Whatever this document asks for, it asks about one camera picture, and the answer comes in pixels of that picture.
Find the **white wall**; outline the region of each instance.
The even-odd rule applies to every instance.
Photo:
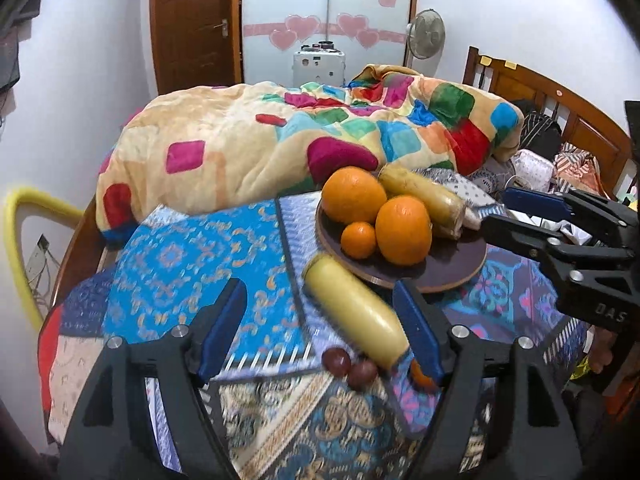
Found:
[[[431,7],[446,44],[416,70],[462,81],[473,45],[558,81],[628,131],[623,102],[640,98],[640,52],[607,0],[418,0],[418,10]]]
[[[21,78],[2,111],[0,193],[25,184],[85,208],[121,125],[149,101],[140,0],[42,0],[40,16],[21,35]],[[35,216],[22,222],[23,255],[41,233],[61,260],[71,230]],[[0,397],[42,450],[37,334],[20,307],[5,257],[0,297]]]

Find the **fruit plate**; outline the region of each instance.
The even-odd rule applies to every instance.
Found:
[[[457,242],[434,238],[426,259],[411,267],[390,264],[379,251],[366,260],[354,260],[340,248],[343,229],[344,225],[331,220],[318,204],[316,232],[324,249],[362,280],[386,288],[393,288],[401,278],[413,278],[423,294],[443,292],[468,282],[486,258],[486,243],[480,233],[465,229]]]

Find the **wooden door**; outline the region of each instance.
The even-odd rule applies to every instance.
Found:
[[[158,93],[235,83],[232,0],[150,0],[150,14]]]

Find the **black bag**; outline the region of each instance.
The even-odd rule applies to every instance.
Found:
[[[536,110],[533,101],[513,101],[524,114],[520,149],[537,153],[553,162],[562,146],[562,130],[551,117]]]

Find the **orange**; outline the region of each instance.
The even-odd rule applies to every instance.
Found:
[[[354,260],[369,258],[376,251],[376,230],[366,222],[349,224],[342,231],[340,246]]]
[[[322,186],[322,209],[331,220],[343,224],[373,224],[385,202],[382,184],[372,174],[353,166],[336,171]]]
[[[392,264],[423,261],[431,249],[431,219],[424,204],[407,195],[386,202],[376,219],[376,238],[380,252]]]

